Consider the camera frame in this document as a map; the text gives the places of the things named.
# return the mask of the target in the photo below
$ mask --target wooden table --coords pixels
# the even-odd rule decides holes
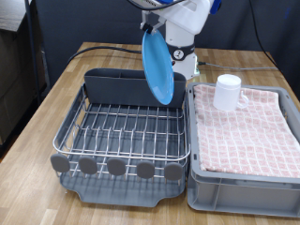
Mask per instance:
[[[139,50],[136,45],[84,43],[81,49],[110,45]],[[197,49],[201,61],[233,67],[271,67],[262,52]],[[91,68],[143,69],[139,54],[97,50],[77,56],[0,164],[0,224],[300,224],[296,218],[201,212],[191,209],[187,193],[165,199],[155,208],[85,203],[59,184],[50,162],[53,137]],[[280,72],[236,71],[201,66],[193,82],[215,83],[220,74],[239,76],[243,84],[281,86],[298,110],[300,104]]]

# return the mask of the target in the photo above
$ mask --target mug handle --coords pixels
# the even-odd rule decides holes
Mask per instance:
[[[237,102],[237,108],[245,109],[249,104],[249,99],[244,95],[244,91],[242,91],[241,97],[245,101],[245,104],[241,104],[240,102]]]

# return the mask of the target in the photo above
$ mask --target cable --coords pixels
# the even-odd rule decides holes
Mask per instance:
[[[37,105],[39,106],[40,103],[41,103],[41,100],[40,100],[40,93],[39,93],[38,66],[37,66],[36,51],[35,51],[35,41],[34,41],[34,35],[33,35],[33,31],[32,31],[32,23],[31,23],[31,14],[30,14],[29,2],[28,2],[28,0],[24,0],[24,1],[25,1],[27,21],[28,21],[32,61],[33,61],[33,64],[34,64],[34,74],[35,74],[35,77],[36,77]]]
[[[161,7],[141,7],[139,4],[133,2],[132,0],[127,0],[132,6],[134,6],[135,8],[138,8],[140,10],[145,10],[145,11],[154,11],[154,10],[159,10],[159,9],[164,9],[164,8],[169,8],[171,6],[174,6],[178,3],[181,3],[183,1],[187,1],[187,0],[178,0],[172,3],[169,3],[167,5],[161,6]]]
[[[110,47],[110,46],[96,46],[96,47],[91,47],[84,49],[80,52],[74,53],[68,60],[67,60],[67,65],[72,61],[73,58],[75,58],[77,55],[81,53],[85,53],[87,51],[91,50],[96,50],[96,49],[111,49],[111,50],[117,50],[117,51],[122,51],[122,52],[127,52],[127,53],[142,53],[142,51],[134,51],[134,50],[128,50],[128,49],[122,49],[122,48],[117,48],[117,47]]]
[[[277,67],[224,67],[216,64],[210,64],[205,62],[198,62],[198,66],[208,65],[216,68],[231,68],[231,69],[239,69],[239,70],[255,70],[255,69],[278,69]]]
[[[278,67],[278,64],[268,55],[268,53],[265,51],[265,49],[264,49],[264,47],[263,47],[263,45],[261,43],[261,40],[260,40],[260,37],[259,37],[259,34],[258,34],[258,30],[257,30],[257,25],[256,25],[256,20],[255,20],[255,14],[254,14],[254,9],[253,9],[251,0],[249,0],[249,3],[250,3],[250,8],[251,8],[251,14],[252,14],[252,19],[253,19],[253,24],[254,24],[254,30],[255,30],[256,39],[259,42],[259,45],[260,45],[262,51],[264,52],[264,54],[269,58],[269,60],[274,64],[274,66],[277,67],[277,69],[283,74],[283,72],[281,71],[281,69]]]

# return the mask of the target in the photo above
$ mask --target dish rack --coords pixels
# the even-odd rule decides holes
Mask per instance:
[[[185,80],[175,77],[180,80],[175,79],[175,94],[184,94]],[[122,88],[109,86],[111,79]],[[141,89],[140,83],[147,85],[142,71],[86,73],[53,140],[57,154],[52,155],[52,166],[62,186],[76,191],[83,202],[153,207],[178,196],[186,186],[190,149],[182,110],[185,96],[172,104],[174,108],[165,108],[148,88],[130,90],[126,82]],[[134,99],[135,91],[141,101]],[[120,99],[126,104],[116,102]]]

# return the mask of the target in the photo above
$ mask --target gray dish rack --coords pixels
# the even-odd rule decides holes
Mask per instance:
[[[205,172],[199,166],[199,146],[193,87],[187,87],[191,144],[187,202],[196,210],[281,217],[300,217],[300,179],[226,172]],[[297,141],[300,141],[300,115],[288,92],[280,87],[250,86],[246,88],[277,92],[282,114]]]
[[[190,151],[185,78],[175,74],[171,108],[154,99],[143,71],[99,68],[84,79],[53,140],[61,185],[88,203],[154,207],[181,194]]]

